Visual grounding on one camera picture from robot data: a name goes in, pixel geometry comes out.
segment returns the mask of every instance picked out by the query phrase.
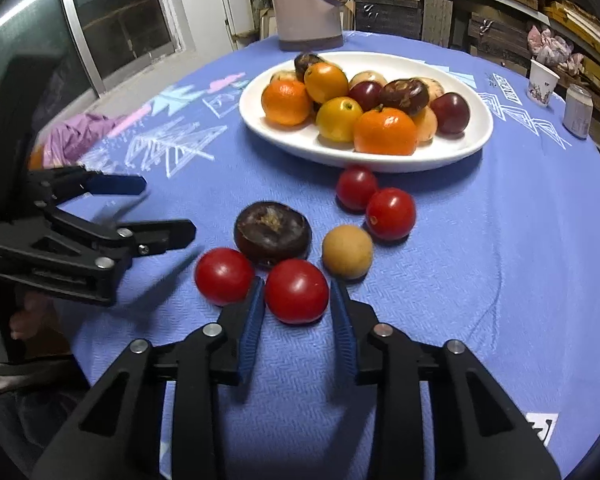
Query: kettle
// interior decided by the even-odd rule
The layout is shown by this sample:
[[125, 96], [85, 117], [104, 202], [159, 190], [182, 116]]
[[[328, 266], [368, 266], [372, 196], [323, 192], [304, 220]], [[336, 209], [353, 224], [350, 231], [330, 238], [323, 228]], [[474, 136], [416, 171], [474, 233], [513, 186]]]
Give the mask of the kettle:
[[340, 7], [347, 0], [273, 0], [281, 50], [324, 50], [342, 46]]

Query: round table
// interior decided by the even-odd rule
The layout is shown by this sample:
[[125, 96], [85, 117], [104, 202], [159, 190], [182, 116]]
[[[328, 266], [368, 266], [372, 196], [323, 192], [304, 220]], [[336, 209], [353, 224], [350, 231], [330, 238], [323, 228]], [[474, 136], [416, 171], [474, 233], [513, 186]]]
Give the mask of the round table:
[[[475, 155], [446, 168], [381, 174], [416, 201], [418, 220], [401, 245], [376, 246], [351, 297], [412, 339], [465, 341], [500, 382], [565, 476], [600, 434], [600, 156], [591, 140], [562, 126], [564, 102], [526, 97], [526, 79], [462, 52], [393, 36], [346, 32], [341, 50], [422, 60], [474, 87], [494, 115], [493, 136]], [[118, 304], [61, 303], [62, 326], [95, 382], [133, 339], [183, 339], [216, 320], [192, 282], [196, 257], [233, 246], [235, 216], [257, 200], [304, 213], [314, 229], [309, 260], [334, 226], [361, 224], [334, 202], [340, 170], [288, 155], [250, 132], [240, 93], [263, 70], [291, 59], [277, 39], [260, 41], [187, 75], [138, 110], [119, 135], [83, 158], [89, 168], [139, 173], [149, 195], [85, 196], [66, 206], [106, 221], [189, 218], [198, 228], [186, 250], [139, 258]], [[362, 480], [370, 452], [375, 392], [334, 373], [331, 317], [285, 326], [266, 313], [253, 377], [220, 389], [230, 479]], [[166, 399], [161, 469], [170, 468], [173, 391]], [[432, 478], [430, 421], [427, 477]]]

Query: oval plate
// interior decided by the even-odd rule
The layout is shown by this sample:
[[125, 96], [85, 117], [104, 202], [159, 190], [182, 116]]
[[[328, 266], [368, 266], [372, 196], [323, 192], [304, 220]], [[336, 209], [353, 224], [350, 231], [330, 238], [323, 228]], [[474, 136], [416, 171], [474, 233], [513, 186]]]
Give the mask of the oval plate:
[[318, 129], [309, 121], [295, 128], [275, 128], [265, 121], [260, 96], [274, 72], [294, 69], [294, 62], [290, 60], [264, 71], [251, 81], [244, 89], [239, 105], [240, 114], [247, 126], [286, 152], [338, 168], [363, 164], [372, 171], [409, 173], [432, 170], [457, 162], [480, 150], [491, 137], [493, 118], [480, 96], [442, 70], [404, 57], [373, 52], [331, 52], [320, 56], [339, 65], [349, 79], [364, 70], [376, 70], [387, 81], [414, 76], [437, 79], [445, 92], [458, 92], [466, 99], [471, 119], [460, 139], [444, 139], [436, 135], [430, 144], [418, 147], [413, 155], [408, 156], [357, 153], [353, 151], [352, 144], [339, 145], [320, 140]]

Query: silver bolt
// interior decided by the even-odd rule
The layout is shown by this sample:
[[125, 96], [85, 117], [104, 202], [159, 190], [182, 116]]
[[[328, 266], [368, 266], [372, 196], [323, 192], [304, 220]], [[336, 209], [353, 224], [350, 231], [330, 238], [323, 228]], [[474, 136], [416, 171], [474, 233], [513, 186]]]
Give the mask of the silver bolt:
[[115, 264], [116, 263], [111, 258], [107, 258], [106, 256], [100, 256], [96, 258], [96, 266], [101, 269], [110, 269]]
[[149, 348], [149, 343], [145, 339], [134, 339], [129, 345], [129, 350], [134, 354], [141, 354]]
[[202, 327], [202, 333], [209, 337], [216, 337], [222, 333], [222, 326], [218, 323], [209, 323]]
[[374, 327], [374, 333], [380, 337], [389, 337], [392, 333], [394, 333], [394, 327], [387, 325], [387, 323], [378, 323]]
[[133, 231], [131, 229], [127, 229], [126, 227], [121, 227], [118, 229], [118, 234], [123, 238], [129, 238], [130, 236], [134, 235]]
[[466, 349], [464, 343], [462, 341], [458, 341], [458, 339], [452, 339], [446, 343], [446, 349], [449, 350], [452, 354], [461, 354]]

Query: white paper cup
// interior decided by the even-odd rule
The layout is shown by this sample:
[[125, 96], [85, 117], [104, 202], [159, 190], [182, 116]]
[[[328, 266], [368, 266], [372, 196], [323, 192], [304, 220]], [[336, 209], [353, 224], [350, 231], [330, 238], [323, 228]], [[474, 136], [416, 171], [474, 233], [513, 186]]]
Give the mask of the white paper cup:
[[529, 75], [529, 86], [526, 89], [526, 95], [540, 106], [547, 106], [549, 104], [549, 97], [554, 92], [555, 85], [559, 79], [560, 76], [557, 73], [532, 59], [531, 74]]

